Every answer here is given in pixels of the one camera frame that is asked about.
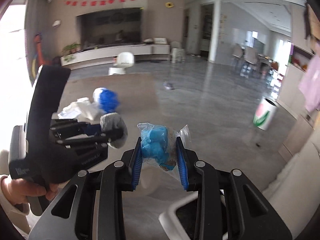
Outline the person's left hand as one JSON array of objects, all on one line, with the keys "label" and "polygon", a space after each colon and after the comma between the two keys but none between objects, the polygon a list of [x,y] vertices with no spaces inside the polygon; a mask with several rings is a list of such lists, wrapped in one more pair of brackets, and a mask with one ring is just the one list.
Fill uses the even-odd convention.
[{"label": "person's left hand", "polygon": [[45,196],[47,200],[52,200],[57,195],[58,184],[50,184],[46,189],[44,186],[22,178],[7,177],[1,180],[1,190],[10,204],[27,204],[28,197]]}]

